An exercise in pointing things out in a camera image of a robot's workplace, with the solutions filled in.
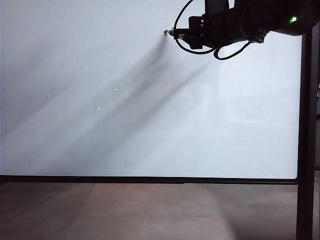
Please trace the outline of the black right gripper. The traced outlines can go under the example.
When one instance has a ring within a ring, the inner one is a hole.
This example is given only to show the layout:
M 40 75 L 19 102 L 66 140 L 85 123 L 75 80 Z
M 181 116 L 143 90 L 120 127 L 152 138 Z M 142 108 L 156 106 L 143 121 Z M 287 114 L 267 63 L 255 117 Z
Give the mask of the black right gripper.
M 189 28 L 175 28 L 173 34 L 176 40 L 189 43 L 192 50 L 203 49 L 203 46 L 217 49 L 218 42 L 215 40 L 215 28 L 220 23 L 220 14 L 203 14 L 202 16 L 190 16 Z

